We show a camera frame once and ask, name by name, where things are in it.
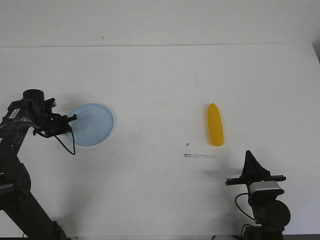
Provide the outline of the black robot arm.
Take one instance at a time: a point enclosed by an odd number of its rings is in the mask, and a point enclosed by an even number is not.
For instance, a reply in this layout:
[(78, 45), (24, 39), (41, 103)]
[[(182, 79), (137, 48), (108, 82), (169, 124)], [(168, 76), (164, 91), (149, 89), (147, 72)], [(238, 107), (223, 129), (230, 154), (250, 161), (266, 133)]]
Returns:
[[(245, 185), (247, 192), (234, 198), (236, 207), (255, 225), (245, 223), (237, 240), (283, 240), (285, 226), (290, 223), (291, 212), (288, 206), (277, 197), (285, 191), (279, 182), (286, 180), (284, 175), (272, 175), (256, 160), (250, 150), (245, 152), (244, 166), (238, 178), (228, 178), (227, 186)], [(238, 198), (247, 196), (253, 216), (246, 213), (238, 204)]]
[(68, 239), (31, 193), (30, 174), (18, 158), (29, 128), (33, 128), (33, 135), (46, 139), (72, 133), (70, 122), (77, 116), (53, 113), (55, 106), (56, 100), (45, 99), (43, 91), (28, 89), (21, 100), (8, 106), (0, 123), (0, 209), (29, 240)]

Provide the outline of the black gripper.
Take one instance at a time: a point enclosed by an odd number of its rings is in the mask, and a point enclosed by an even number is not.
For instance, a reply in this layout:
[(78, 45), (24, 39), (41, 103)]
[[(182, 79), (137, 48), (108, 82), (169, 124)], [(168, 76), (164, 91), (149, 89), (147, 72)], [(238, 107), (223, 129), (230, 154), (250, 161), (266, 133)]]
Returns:
[[(265, 178), (265, 179), (249, 179), (248, 174), (250, 173), (255, 178)], [(234, 186), (234, 185), (246, 185), (248, 192), (250, 184), (254, 182), (262, 182), (262, 181), (276, 181), (283, 182), (286, 180), (286, 177), (284, 175), (272, 175), (270, 171), (266, 170), (264, 167), (260, 165), (260, 163), (256, 160), (254, 155), (250, 150), (247, 150), (245, 152), (245, 160), (244, 160), (244, 166), (242, 169), (242, 173), (240, 177), (238, 178), (227, 178), (225, 181), (225, 184), (227, 186)]]
[(42, 126), (34, 127), (32, 134), (40, 135), (44, 138), (56, 137), (66, 133), (71, 133), (72, 128), (70, 122), (77, 120), (77, 115), (72, 116), (61, 115), (53, 113), (52, 108), (57, 105), (55, 98), (50, 98), (44, 101), (44, 113), (46, 114), (44, 124)]

